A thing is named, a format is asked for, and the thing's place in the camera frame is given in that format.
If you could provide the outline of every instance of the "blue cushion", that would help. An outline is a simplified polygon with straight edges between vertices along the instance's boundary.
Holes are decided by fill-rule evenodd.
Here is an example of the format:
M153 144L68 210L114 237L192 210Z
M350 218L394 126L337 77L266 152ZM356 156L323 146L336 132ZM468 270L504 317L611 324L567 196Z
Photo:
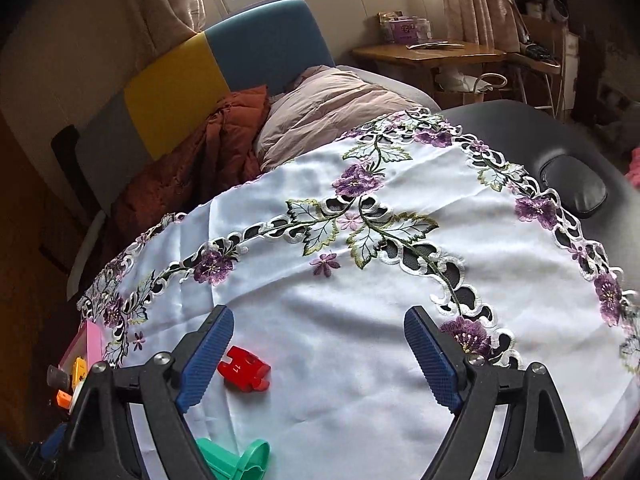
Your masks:
M205 34L231 91L266 84L276 95L311 66L335 66L304 0L246 10Z

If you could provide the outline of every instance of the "wooden floor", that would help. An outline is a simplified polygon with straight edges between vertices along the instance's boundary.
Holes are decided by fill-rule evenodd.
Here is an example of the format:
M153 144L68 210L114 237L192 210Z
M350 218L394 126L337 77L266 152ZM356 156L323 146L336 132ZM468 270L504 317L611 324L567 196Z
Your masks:
M66 275L38 250L55 198L0 115L0 432L16 444L39 440L60 419L47 406L48 364L78 327L66 306Z

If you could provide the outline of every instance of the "green plastic toy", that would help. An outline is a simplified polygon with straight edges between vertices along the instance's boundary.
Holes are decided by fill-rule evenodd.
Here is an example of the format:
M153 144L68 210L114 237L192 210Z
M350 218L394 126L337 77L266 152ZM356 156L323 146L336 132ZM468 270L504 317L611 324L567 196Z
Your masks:
M260 480L267 471L271 448L265 440L254 440L240 457L208 438L199 438L196 444L207 465L220 480Z

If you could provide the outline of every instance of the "red toy block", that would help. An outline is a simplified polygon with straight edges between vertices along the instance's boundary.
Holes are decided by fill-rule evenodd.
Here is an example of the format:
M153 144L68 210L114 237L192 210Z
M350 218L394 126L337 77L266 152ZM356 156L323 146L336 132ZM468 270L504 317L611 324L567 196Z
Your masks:
M232 346L226 356L231 358L231 362L220 361L218 371L227 381L245 393L263 392L269 387L269 381L263 379L271 370L267 363L238 346Z

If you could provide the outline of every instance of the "metal pivot bolt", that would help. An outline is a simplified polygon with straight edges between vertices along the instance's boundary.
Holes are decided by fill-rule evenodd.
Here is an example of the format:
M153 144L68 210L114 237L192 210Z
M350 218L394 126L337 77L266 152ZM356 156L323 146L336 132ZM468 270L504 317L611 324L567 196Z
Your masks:
M546 374L546 366L543 365L542 363L532 363L531 371L538 375L544 375Z
M104 361L98 361L97 363L93 364L93 366L91 367L91 371L97 374L101 374L103 371L107 369L107 366L109 365Z
M171 360L171 354L169 352L160 352L154 355L154 363L158 366L164 366Z
M469 359L469 364L473 366L484 365L484 356L471 354L468 359Z

